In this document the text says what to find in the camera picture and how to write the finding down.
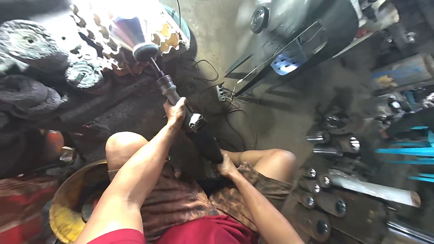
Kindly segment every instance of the hand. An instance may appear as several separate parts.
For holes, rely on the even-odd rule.
[[[232,178],[233,176],[239,174],[238,169],[235,167],[227,154],[223,154],[223,162],[221,164],[217,164],[216,168],[222,176],[227,178]]]
[[[176,103],[176,105],[170,104],[169,100],[164,103],[163,107],[166,111],[168,125],[176,125],[181,127],[182,122],[185,118],[186,100],[187,99],[185,97],[181,97],[181,99]]]

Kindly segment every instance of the metal cylinder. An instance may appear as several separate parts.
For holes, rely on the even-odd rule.
[[[360,142],[353,134],[339,136],[338,142],[344,152],[358,153],[360,150]]]
[[[330,237],[331,227],[325,214],[297,204],[294,215],[298,227],[315,240],[324,242]]]
[[[434,236],[423,230],[419,230],[408,224],[399,221],[387,221],[389,233],[387,234],[386,243],[424,243],[434,244]]]
[[[321,191],[321,186],[318,181],[301,178],[299,181],[301,189],[314,194],[315,196]]]
[[[413,207],[421,206],[421,199],[414,191],[360,181],[356,177],[335,169],[329,169],[329,175],[333,185]]]
[[[316,205],[337,217],[344,216],[346,212],[344,199],[323,191],[316,196]]]
[[[312,209],[315,207],[315,198],[311,193],[296,189],[293,191],[293,197],[306,208]]]
[[[322,188],[329,188],[332,185],[332,181],[328,174],[318,176],[318,181]]]
[[[313,135],[306,136],[307,141],[310,143],[325,143],[330,140],[330,136],[327,132],[324,131],[316,131]]]
[[[316,170],[312,167],[300,167],[299,171],[300,174],[304,177],[308,177],[308,178],[316,177]]]
[[[324,147],[314,147],[313,148],[314,153],[322,154],[322,155],[329,155],[329,156],[342,156],[343,153],[341,150],[337,148],[324,148]]]

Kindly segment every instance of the engine part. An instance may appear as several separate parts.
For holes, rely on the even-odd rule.
[[[363,182],[354,176],[347,175],[335,169],[329,169],[329,175],[333,185],[413,207],[421,206],[421,199],[414,191],[406,191],[393,187]]]
[[[30,108],[22,107],[22,106],[16,106],[16,108],[18,108],[19,110],[23,111],[26,114],[31,114],[31,115],[46,114],[51,111],[54,111],[62,103],[62,98],[56,92],[55,89],[52,89],[50,87],[46,87],[46,88],[48,93],[47,93],[47,98],[44,102]]]
[[[300,167],[299,171],[300,174],[304,177],[308,177],[308,178],[316,177],[316,170],[312,167]]]
[[[327,131],[336,135],[356,133],[363,126],[363,118],[356,113],[346,113],[340,108],[334,108],[325,115]]]
[[[313,152],[317,154],[322,154],[325,156],[342,156],[343,153],[340,149],[332,147],[314,147]]]
[[[104,85],[103,67],[95,61],[80,60],[68,67],[65,72],[66,81],[76,89],[98,89]]]
[[[434,244],[434,236],[399,221],[387,221],[388,234],[382,243]]]
[[[59,48],[51,34],[29,20],[10,20],[0,26],[0,45],[12,57],[46,73],[65,69],[68,52]]]
[[[330,140],[330,135],[324,131],[316,131],[313,135],[307,135],[306,139],[313,144],[325,143]]]
[[[299,181],[299,186],[301,189],[310,192],[315,196],[321,191],[321,186],[316,180],[301,178]]]
[[[13,75],[0,79],[0,100],[21,107],[33,107],[47,99],[48,89],[27,76]]]
[[[328,215],[333,232],[336,229],[363,244],[378,243],[382,239],[387,231],[386,207],[382,201],[335,188],[331,189],[331,193],[342,198],[346,204],[344,217]]]
[[[344,216],[346,212],[344,199],[323,191],[316,196],[316,205],[337,217]]]
[[[322,188],[329,188],[332,185],[332,181],[330,180],[330,176],[328,174],[319,175],[318,181]]]
[[[315,207],[315,198],[311,193],[296,189],[293,191],[293,197],[306,208],[312,209]]]
[[[298,227],[315,240],[324,242],[330,236],[330,223],[327,216],[316,210],[308,210],[301,204],[295,208],[295,219]]]
[[[343,135],[337,138],[343,152],[358,153],[360,150],[360,142],[353,135]]]

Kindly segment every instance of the rusty metal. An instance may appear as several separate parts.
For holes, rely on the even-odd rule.
[[[318,181],[322,188],[329,188],[332,185],[332,181],[328,174],[318,176]]]
[[[387,231],[386,207],[381,201],[363,194],[331,189],[333,195],[344,199],[347,211],[344,217],[329,215],[334,230],[364,243],[378,243]]]
[[[293,191],[293,197],[306,208],[312,209],[315,207],[315,198],[311,193],[296,189]]]
[[[316,170],[312,167],[300,167],[300,174],[304,177],[315,178]]]
[[[316,180],[301,178],[299,181],[299,186],[301,189],[310,192],[315,196],[321,191],[321,186]]]
[[[337,217],[344,216],[346,212],[344,199],[323,191],[316,196],[316,205]]]
[[[301,204],[296,205],[294,212],[298,227],[306,234],[320,242],[329,238],[331,226],[325,214],[316,210],[308,210]]]

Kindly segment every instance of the electrical cable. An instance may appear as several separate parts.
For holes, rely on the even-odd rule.
[[[218,80],[218,78],[219,78],[219,74],[218,74],[218,72],[217,72],[217,70],[215,69],[215,67],[208,61],[208,60],[206,60],[206,59],[201,59],[201,60],[199,60],[199,61],[195,61],[194,59],[191,59],[193,62],[194,62],[194,65],[193,65],[193,67],[197,67],[197,69],[187,69],[187,68],[185,68],[185,67],[183,67],[183,66],[181,66],[182,68],[184,68],[184,69],[186,69],[186,70],[188,70],[188,71],[200,71],[200,68],[199,68],[199,63],[200,62],[206,62],[206,63],[208,63],[212,68],[213,68],[213,70],[216,72],[216,77],[214,78],[214,79],[204,79],[204,78],[199,78],[199,77],[196,77],[196,76],[187,76],[187,77],[194,77],[195,79],[198,79],[198,80],[202,80],[202,81],[207,81],[207,82],[214,82],[214,81],[216,81],[216,80]],[[207,87],[207,88],[205,88],[204,90],[202,90],[200,93],[199,93],[199,95],[198,95],[198,97],[197,97],[197,106],[199,107],[199,109],[200,110],[202,110],[202,111],[205,111],[205,108],[206,108],[206,104],[205,104],[205,106],[201,106],[201,104],[202,104],[202,102],[201,102],[201,98],[202,98],[202,95],[205,93],[205,91],[208,91],[208,90],[210,90],[211,88],[213,88],[213,87],[216,87],[216,86],[221,86],[221,85],[223,85],[224,84],[224,82],[222,82],[222,83],[219,83],[219,84],[216,84],[216,85],[212,85],[212,86],[209,86],[209,87]],[[237,112],[237,111],[243,111],[246,115],[247,115],[247,117],[248,117],[248,119],[249,119],[249,124],[250,124],[250,127],[251,127],[251,129],[252,129],[252,132],[253,132],[253,136],[254,136],[254,146],[253,146],[253,148],[252,149],[255,149],[256,148],[256,145],[257,145],[257,134],[256,134],[256,132],[255,132],[255,130],[254,130],[254,128],[253,128],[253,124],[252,124],[252,119],[250,118],[250,116],[248,115],[248,113],[246,112],[246,111],[244,111],[244,110],[242,110],[242,109],[239,109],[237,106],[236,106],[236,103],[235,103],[235,101],[233,101],[230,97],[228,97],[228,96],[224,96],[224,98],[226,98],[226,99],[230,99],[231,101],[229,102],[229,101],[227,101],[227,100],[225,100],[226,102],[229,102],[229,106],[232,104],[232,106],[234,106],[234,108],[235,108],[235,110],[231,110],[231,111],[226,111],[226,112],[223,112],[223,113],[217,113],[217,114],[214,114],[214,115],[224,115],[224,117],[225,117],[225,120],[226,120],[226,123],[228,124],[228,126],[239,136],[239,138],[241,139],[241,142],[242,142],[242,144],[243,144],[243,149],[244,149],[244,151],[246,151],[247,150],[247,147],[246,147],[246,143],[245,143],[245,141],[244,141],[244,138],[243,138],[243,136],[232,126],[232,124],[229,122],[229,119],[228,119],[228,115],[229,114],[231,114],[231,113],[233,113],[233,112]]]
[[[179,5],[179,0],[176,0],[178,4],[178,14],[179,14],[179,28],[181,29],[181,6]]]

